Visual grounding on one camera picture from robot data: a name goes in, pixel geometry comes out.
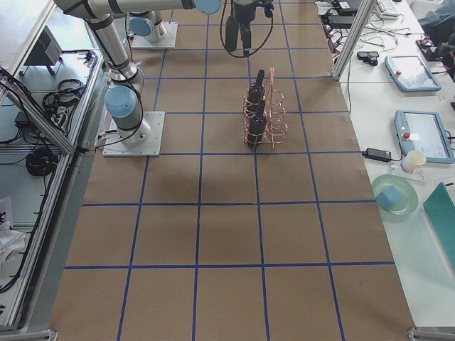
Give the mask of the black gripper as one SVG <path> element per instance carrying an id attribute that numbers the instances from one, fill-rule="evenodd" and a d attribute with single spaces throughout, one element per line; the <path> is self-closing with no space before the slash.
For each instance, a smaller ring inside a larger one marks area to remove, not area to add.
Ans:
<path id="1" fill-rule="evenodd" d="M 255 19 L 258 0 L 232 0 L 231 16 L 240 24 L 242 52 L 244 56 L 250 55 L 252 47 L 250 23 Z"/>

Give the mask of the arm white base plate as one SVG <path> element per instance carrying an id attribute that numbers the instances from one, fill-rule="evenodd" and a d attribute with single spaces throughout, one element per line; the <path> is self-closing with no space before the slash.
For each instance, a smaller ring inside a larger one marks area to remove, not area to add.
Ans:
<path id="1" fill-rule="evenodd" d="M 133 131 L 117 130 L 114 119 L 110 119 L 110 129 L 102 155 L 108 157 L 159 156 L 164 129 L 165 112 L 144 112 L 139 129 Z"/>
<path id="2" fill-rule="evenodd" d="M 163 22 L 167 34 L 163 40 L 156 43 L 150 43 L 141 36 L 134 34 L 134 41 L 132 43 L 133 49 L 142 50 L 161 50 L 161 49 L 174 49 L 176 44 L 176 35 L 178 30 L 177 22 Z"/>

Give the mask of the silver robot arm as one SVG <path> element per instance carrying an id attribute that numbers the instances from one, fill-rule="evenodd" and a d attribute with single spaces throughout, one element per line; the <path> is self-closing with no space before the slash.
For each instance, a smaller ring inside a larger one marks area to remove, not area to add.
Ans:
<path id="1" fill-rule="evenodd" d="M 165 38 L 167 30 L 160 11 L 131 12 L 129 15 L 129 28 L 136 36 L 141 36 L 150 43 Z"/>
<path id="2" fill-rule="evenodd" d="M 112 86 L 104 104 L 117 126 L 117 144 L 127 148 L 144 146 L 151 127 L 141 101 L 144 74 L 133 62 L 114 27 L 114 16 L 125 15 L 144 19 L 152 26 L 160 24 L 162 10 L 192 10 L 212 15 L 231 7 L 225 33 L 221 35 L 224 49 L 233 53 L 237 39 L 242 40 L 243 56 L 253 54 L 250 24 L 258 7 L 269 11 L 272 1 L 57 1 L 65 15 L 81 18 L 90 29 L 109 67 Z"/>

